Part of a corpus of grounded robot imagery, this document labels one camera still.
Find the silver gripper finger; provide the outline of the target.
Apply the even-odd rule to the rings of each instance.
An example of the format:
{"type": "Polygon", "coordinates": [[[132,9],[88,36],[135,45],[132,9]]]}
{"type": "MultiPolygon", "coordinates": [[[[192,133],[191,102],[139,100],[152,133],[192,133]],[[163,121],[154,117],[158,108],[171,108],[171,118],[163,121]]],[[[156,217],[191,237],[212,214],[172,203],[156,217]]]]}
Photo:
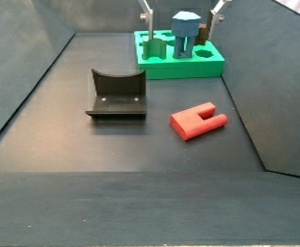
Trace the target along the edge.
{"type": "Polygon", "coordinates": [[[208,13],[208,22],[207,22],[207,39],[211,40],[215,24],[223,19],[223,14],[220,11],[223,10],[224,5],[232,0],[219,0],[215,7],[210,10],[208,13]]]}
{"type": "Polygon", "coordinates": [[[154,39],[154,10],[150,8],[150,5],[147,3],[147,0],[136,0],[143,13],[140,14],[140,18],[146,20],[146,23],[148,24],[148,39],[154,39]]]}

